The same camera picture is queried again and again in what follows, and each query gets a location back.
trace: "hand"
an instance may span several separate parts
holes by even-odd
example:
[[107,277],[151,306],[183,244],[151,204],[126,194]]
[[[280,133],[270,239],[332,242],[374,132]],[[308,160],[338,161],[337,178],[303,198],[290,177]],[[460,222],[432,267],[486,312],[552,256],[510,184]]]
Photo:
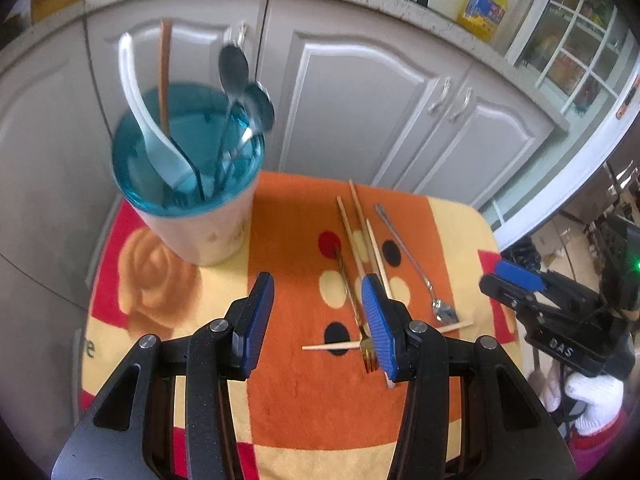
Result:
[[[588,436],[598,433],[616,420],[622,407],[624,383],[609,375],[590,378],[572,372],[564,382],[564,392],[572,399],[586,403],[586,409],[575,421],[574,427],[581,436]],[[561,398],[560,363],[554,361],[540,402],[551,413],[558,409]]]

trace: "white cabinet door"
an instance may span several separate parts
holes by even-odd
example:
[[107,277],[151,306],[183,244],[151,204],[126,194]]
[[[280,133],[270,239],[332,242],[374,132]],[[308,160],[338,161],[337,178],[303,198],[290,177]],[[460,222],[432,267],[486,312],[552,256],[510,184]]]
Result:
[[24,452],[51,471],[74,428],[71,349],[86,312],[0,258],[0,317],[0,413]]
[[450,45],[372,10],[269,0],[258,80],[276,122],[265,167],[391,187],[470,65]]
[[127,104],[118,76],[118,40],[132,35],[136,75],[144,93],[158,85],[159,20],[172,18],[169,78],[220,88],[218,55],[225,41],[236,39],[247,22],[244,53],[255,74],[267,0],[133,0],[87,19],[89,48],[100,100],[114,131]]
[[0,253],[77,304],[116,197],[110,151],[80,22],[0,75]]
[[553,128],[546,114],[523,94],[475,64],[396,189],[478,208]]

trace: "cup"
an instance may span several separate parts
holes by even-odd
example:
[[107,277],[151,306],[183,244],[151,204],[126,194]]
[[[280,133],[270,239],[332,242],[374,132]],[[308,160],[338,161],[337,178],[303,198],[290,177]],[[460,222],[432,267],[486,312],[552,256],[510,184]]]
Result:
[[[158,91],[144,96],[158,120]],[[228,99],[198,84],[170,84],[169,125],[172,139],[199,170],[199,189],[183,194],[169,188],[151,166],[140,128],[128,110],[113,138],[111,164],[115,181],[149,228],[183,260],[212,266],[241,246],[251,219],[257,177],[264,158],[264,139],[253,137],[229,168],[223,190],[214,192],[218,147],[232,151],[247,128],[235,108],[226,120]]]

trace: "wooden chopstick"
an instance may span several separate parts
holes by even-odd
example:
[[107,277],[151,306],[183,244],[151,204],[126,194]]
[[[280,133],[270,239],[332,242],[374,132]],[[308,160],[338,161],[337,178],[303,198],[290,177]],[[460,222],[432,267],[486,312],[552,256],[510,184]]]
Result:
[[325,343],[322,345],[304,345],[303,350],[353,350],[360,348],[359,341],[343,341],[341,343]]
[[[466,328],[468,326],[472,326],[472,321],[461,321],[460,323],[456,323],[453,325],[445,325],[436,327],[436,330],[441,334],[446,334],[447,332],[453,332],[454,330],[459,330],[461,328]],[[302,347],[303,350],[353,350],[354,348],[360,348],[359,341],[344,341],[340,343],[324,343],[320,345],[304,345]]]
[[342,203],[342,199],[340,198],[340,196],[336,197],[336,202],[338,203],[338,208],[340,209],[340,215],[342,216],[342,224],[344,225],[344,230],[347,231],[347,239],[349,240],[349,245],[351,246],[351,253],[353,253],[353,259],[356,260],[356,268],[358,269],[358,276],[360,277],[360,281],[362,281],[364,280],[364,267],[362,266],[362,262],[360,261],[358,248],[356,247],[355,241],[353,240],[353,232],[351,231],[351,226],[349,225],[347,212],[344,210],[344,204]]
[[172,20],[160,20],[160,70],[158,72],[158,105],[160,107],[160,128],[171,139],[169,133],[169,58],[171,57]]
[[382,261],[382,256],[380,256],[380,250],[378,249],[378,242],[376,241],[376,235],[373,234],[373,228],[371,227],[371,222],[367,218],[365,220],[367,224],[367,231],[369,232],[369,238],[371,239],[371,243],[373,244],[373,254],[376,264],[378,265],[378,269],[380,270],[380,280],[382,280],[382,286],[385,287],[386,296],[392,300],[393,294],[391,293],[391,285],[389,285],[388,277],[386,276],[385,264]]
[[375,254],[373,252],[373,241],[369,237],[367,233],[367,226],[364,220],[364,214],[362,212],[362,205],[360,204],[360,199],[358,198],[358,192],[356,191],[356,187],[353,184],[353,180],[349,179],[349,187],[351,188],[351,197],[353,197],[353,202],[356,205],[356,211],[358,213],[358,220],[360,221],[360,232],[362,233],[362,237],[364,238],[364,245],[367,248],[367,254],[369,255],[369,263],[371,265],[371,269],[378,276],[380,276],[380,271],[378,270],[378,263],[376,261]]

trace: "yellow oil bottle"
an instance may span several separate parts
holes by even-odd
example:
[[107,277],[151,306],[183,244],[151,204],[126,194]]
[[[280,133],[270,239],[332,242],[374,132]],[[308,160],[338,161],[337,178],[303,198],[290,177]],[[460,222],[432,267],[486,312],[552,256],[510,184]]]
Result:
[[465,0],[456,21],[488,43],[500,25],[507,4],[507,0]]

